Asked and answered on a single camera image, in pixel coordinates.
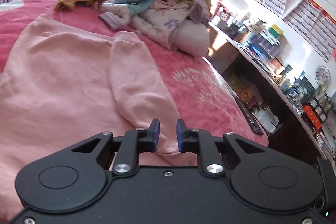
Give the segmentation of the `pink sweatshirt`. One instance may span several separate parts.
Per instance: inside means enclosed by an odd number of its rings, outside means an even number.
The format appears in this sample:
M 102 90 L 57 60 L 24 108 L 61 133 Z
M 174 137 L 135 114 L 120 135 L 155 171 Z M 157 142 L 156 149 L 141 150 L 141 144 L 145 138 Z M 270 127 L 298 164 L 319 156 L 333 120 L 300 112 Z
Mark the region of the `pink sweatshirt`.
M 146 44 L 39 16 L 15 42 L 1 80 L 1 219 L 22 208 L 14 189 L 28 163 L 103 131 L 115 136 L 157 118 L 156 153 L 142 165 L 193 165 L 178 151 L 177 107 Z

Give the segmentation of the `pink floral bed blanket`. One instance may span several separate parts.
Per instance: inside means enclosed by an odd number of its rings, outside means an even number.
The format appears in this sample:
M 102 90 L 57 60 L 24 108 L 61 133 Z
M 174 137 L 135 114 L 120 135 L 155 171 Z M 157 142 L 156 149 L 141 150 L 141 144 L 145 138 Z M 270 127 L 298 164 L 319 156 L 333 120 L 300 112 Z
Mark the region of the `pink floral bed blanket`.
M 73 11 L 54 11 L 57 0 L 1 0 L 1 80 L 10 52 L 23 30 L 39 16 L 94 34 L 114 36 L 87 6 Z M 221 77 L 202 58 L 166 50 L 145 36 L 138 36 L 151 53 L 163 82 L 177 107 L 179 118 L 191 127 L 215 136 L 232 131 L 268 145 L 265 135 L 254 134 Z

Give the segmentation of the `wall calendar posters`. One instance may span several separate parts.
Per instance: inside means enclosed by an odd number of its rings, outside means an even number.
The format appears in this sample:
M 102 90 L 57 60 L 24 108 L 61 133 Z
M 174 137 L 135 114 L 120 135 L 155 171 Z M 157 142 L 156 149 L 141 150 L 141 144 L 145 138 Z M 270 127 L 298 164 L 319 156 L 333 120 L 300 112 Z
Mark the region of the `wall calendar posters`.
M 255 0 L 303 37 L 324 62 L 335 57 L 335 19 L 314 0 Z

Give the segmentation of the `cluttered desk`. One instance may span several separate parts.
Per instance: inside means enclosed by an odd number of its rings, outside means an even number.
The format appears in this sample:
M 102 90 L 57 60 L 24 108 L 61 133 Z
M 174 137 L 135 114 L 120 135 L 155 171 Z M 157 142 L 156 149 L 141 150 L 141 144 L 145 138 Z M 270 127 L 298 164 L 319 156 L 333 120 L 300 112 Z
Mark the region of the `cluttered desk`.
M 307 162 L 315 157 L 335 163 L 335 137 L 326 125 L 333 104 L 305 75 L 290 79 L 262 46 L 272 39 L 254 34 L 218 2 L 209 21 L 208 59 L 266 132 L 269 146 Z

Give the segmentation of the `white purple floral garment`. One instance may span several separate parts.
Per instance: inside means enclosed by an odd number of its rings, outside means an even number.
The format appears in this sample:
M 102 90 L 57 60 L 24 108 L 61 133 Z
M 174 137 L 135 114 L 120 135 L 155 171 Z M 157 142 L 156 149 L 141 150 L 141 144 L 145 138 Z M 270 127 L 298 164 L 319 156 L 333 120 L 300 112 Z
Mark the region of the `white purple floral garment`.
M 171 33 L 186 19 L 205 25 L 209 10 L 204 0 L 155 0 L 145 11 L 131 15 L 126 4 L 103 3 L 98 17 L 112 30 L 131 26 L 138 33 L 170 50 Z

